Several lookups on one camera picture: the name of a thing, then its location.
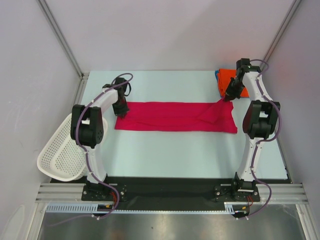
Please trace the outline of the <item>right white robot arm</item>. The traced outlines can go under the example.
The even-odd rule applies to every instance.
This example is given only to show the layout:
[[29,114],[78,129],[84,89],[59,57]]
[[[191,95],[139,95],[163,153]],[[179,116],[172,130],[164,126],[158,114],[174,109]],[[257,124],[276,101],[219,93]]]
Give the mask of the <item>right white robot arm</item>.
[[236,62],[236,75],[230,79],[224,101],[230,102],[241,98],[244,89],[250,99],[249,107],[242,122],[245,134],[245,147],[241,164],[231,182],[230,198],[237,202],[244,202],[258,195],[256,168],[259,162],[264,143],[274,141],[280,129],[281,105],[273,101],[267,93],[263,83],[263,71],[257,65],[252,65],[254,60],[241,58]]

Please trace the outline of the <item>crimson red t-shirt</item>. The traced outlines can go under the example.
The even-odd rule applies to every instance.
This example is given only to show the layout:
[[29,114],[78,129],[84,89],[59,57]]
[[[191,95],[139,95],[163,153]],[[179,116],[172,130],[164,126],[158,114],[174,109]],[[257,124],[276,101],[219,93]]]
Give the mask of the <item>crimson red t-shirt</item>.
[[116,130],[143,132],[218,132],[237,134],[233,104],[217,102],[129,102]]

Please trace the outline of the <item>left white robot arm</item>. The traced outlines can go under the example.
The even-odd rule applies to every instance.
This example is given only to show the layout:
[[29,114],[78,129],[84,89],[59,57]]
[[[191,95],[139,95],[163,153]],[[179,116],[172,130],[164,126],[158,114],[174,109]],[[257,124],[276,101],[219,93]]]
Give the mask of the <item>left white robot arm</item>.
[[108,175],[103,167],[101,145],[108,125],[103,113],[113,109],[116,117],[124,118],[129,112],[126,97],[131,90],[133,74],[122,73],[111,83],[103,85],[101,92],[87,105],[75,104],[71,111],[70,137],[81,149],[87,167],[86,182],[83,187],[83,201],[105,201],[116,197],[116,189],[106,180]]

